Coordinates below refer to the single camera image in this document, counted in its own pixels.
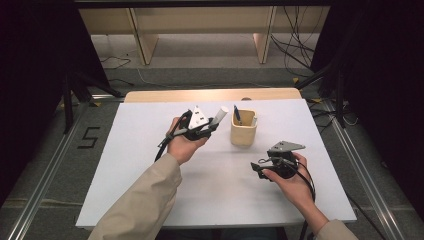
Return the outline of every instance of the marker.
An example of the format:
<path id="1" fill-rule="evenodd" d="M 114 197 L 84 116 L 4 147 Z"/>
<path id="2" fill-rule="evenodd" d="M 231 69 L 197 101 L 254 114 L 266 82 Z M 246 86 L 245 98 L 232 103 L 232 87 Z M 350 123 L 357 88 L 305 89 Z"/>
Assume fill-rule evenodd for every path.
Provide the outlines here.
<path id="1" fill-rule="evenodd" d="M 234 114 L 236 115 L 237 121 L 239 122 L 240 126 L 243 126 L 242 122 L 241 122 L 241 118 L 240 118 L 240 113 L 238 112 L 237 106 L 234 105 Z"/>
<path id="2" fill-rule="evenodd" d="M 256 126 L 257 121 L 258 121 L 258 117 L 254 116 L 252 119 L 252 127 Z"/>
<path id="3" fill-rule="evenodd" d="M 228 108 L 225 106 L 221 106 L 221 109 L 219 109 L 218 113 L 216 114 L 215 118 L 212 120 L 210 125 L 220 123 L 227 113 L 228 113 Z"/>

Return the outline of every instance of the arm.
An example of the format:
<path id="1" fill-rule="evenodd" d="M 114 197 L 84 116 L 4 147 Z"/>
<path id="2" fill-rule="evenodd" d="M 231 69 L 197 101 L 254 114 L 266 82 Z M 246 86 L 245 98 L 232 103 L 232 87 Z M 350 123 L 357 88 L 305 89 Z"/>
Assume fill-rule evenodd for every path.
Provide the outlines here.
<path id="1" fill-rule="evenodd" d="M 89 239 L 154 239 L 168 217 L 180 185 L 180 165 L 207 139 L 175 137 L 168 152 L 149 167 L 97 223 Z"/>
<path id="2" fill-rule="evenodd" d="M 298 153 L 293 153 L 295 158 L 306 165 L 306 158 Z M 311 192 L 306 183 L 298 175 L 290 179 L 283 179 L 277 173 L 264 169 L 265 176 L 277 183 L 287 199 L 300 211 L 309 227 L 318 239 L 357 239 L 353 233 L 340 221 L 329 221 L 328 218 L 317 208 L 312 200 Z M 298 171 L 310 181 L 306 169 L 299 165 Z"/>

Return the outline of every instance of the pen holder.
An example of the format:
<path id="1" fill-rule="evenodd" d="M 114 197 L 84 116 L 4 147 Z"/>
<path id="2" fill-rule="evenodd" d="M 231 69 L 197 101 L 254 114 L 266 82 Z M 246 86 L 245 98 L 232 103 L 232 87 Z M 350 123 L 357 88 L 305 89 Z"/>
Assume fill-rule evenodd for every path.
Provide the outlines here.
<path id="1" fill-rule="evenodd" d="M 256 112 L 253 110 L 240 109 L 240 126 L 235 114 L 231 118 L 231 143 L 238 146 L 250 146 L 256 135 L 257 122 L 254 121 Z"/>

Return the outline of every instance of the white paper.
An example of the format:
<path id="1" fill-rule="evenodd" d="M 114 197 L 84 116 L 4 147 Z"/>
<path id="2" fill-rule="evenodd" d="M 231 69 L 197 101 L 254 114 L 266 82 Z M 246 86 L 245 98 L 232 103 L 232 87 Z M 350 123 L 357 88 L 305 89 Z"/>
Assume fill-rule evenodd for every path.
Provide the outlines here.
<path id="1" fill-rule="evenodd" d="M 228 102 L 124 103 L 116 114 L 77 226 L 94 227 L 153 162 L 171 121 L 193 106 L 214 117 L 221 106 L 253 109 L 258 126 L 249 148 L 230 142 L 232 113 L 206 145 L 181 166 L 183 182 L 164 223 L 168 228 L 281 226 L 304 221 L 275 183 L 259 179 L 250 162 L 267 159 L 278 141 L 305 145 L 317 206 L 329 219 L 356 220 L 303 99 Z"/>

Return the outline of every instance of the beige jacket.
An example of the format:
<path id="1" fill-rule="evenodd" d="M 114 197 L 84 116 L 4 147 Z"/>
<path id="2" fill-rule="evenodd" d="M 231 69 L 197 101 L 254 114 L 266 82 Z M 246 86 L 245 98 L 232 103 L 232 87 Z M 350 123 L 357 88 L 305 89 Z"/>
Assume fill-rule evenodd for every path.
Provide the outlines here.
<path id="1" fill-rule="evenodd" d="M 89 239 L 155 239 L 174 205 L 181 180 L 177 161 L 165 154 L 113 204 Z M 317 237 L 322 240 L 357 239 L 337 220 L 327 223 Z"/>

